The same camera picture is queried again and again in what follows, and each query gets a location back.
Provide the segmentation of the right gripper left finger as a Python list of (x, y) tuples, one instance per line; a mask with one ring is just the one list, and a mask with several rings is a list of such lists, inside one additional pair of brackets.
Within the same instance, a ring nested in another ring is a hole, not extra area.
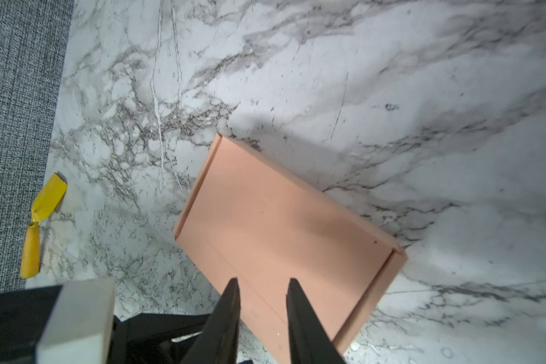
[(181, 363), (236, 363), (240, 313), (238, 279), (232, 278)]

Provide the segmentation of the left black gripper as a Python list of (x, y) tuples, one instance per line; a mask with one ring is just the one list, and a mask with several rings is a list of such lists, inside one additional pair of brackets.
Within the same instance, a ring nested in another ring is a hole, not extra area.
[(111, 278), (0, 294), (0, 363), (173, 363), (162, 344), (208, 315), (114, 314)]

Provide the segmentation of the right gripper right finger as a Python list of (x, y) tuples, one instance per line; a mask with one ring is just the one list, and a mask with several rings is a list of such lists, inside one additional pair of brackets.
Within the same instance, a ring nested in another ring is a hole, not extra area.
[(286, 295), (291, 363), (341, 363), (300, 283), (292, 278)]

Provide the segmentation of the pink paper box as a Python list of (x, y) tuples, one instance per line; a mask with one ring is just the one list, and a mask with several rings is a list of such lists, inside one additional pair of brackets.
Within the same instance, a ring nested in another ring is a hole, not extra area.
[(217, 291), (238, 280), (242, 321), (280, 363), (290, 360), (291, 279), (344, 353), (407, 259), (391, 235), (222, 135), (212, 142), (174, 236)]

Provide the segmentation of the yellow handled tool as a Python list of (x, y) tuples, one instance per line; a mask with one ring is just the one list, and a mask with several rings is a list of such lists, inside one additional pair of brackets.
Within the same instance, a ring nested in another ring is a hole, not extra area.
[(28, 279), (39, 273), (40, 267), (40, 227), (56, 210), (67, 190), (67, 183), (53, 174), (33, 201), (30, 209), (31, 222), (27, 226), (21, 260), (20, 277)]

